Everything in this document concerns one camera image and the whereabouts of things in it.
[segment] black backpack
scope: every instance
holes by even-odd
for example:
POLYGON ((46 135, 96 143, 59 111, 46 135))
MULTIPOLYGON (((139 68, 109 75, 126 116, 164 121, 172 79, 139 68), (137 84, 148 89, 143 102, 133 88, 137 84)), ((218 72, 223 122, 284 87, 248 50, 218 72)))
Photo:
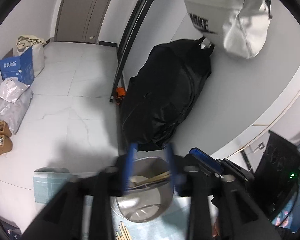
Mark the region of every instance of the black backpack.
POLYGON ((130 78, 121 107, 122 134, 139 151, 163 149, 188 116, 211 74, 214 46, 177 40, 155 46, 136 77, 130 78))

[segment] blue box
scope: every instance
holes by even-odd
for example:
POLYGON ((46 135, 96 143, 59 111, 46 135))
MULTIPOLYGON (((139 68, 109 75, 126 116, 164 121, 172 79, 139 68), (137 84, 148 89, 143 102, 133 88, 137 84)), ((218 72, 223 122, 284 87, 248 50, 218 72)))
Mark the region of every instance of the blue box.
POLYGON ((18 77, 20 82, 31 85, 34 80, 32 46, 21 56, 0 60, 0 71, 3 80, 8 77, 18 77))

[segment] tile floor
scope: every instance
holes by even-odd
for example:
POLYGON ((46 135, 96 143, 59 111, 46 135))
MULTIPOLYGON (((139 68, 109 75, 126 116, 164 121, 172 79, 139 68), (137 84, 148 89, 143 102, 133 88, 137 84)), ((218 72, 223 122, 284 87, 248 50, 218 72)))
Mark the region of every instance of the tile floor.
POLYGON ((98 171, 118 155, 115 105, 108 99, 116 48, 54 42, 44 52, 45 69, 31 86, 13 150, 0 156, 0 216, 22 232, 36 215, 34 170, 98 171))

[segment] shoe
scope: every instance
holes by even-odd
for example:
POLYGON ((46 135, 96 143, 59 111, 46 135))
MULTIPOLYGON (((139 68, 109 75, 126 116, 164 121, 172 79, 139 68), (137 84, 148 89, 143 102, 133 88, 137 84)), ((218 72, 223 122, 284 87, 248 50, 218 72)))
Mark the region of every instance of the shoe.
POLYGON ((0 134, 0 155, 12 150, 12 141, 9 137, 0 134))
POLYGON ((8 124, 5 121, 0 121, 0 135, 11 137, 12 133, 9 130, 8 124))

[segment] brown door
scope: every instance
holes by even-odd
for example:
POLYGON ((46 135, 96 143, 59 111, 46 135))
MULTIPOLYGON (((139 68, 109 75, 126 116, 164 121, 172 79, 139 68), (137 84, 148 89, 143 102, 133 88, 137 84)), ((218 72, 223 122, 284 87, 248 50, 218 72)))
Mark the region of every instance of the brown door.
POLYGON ((95 43, 110 0, 63 0, 56 41, 95 43))

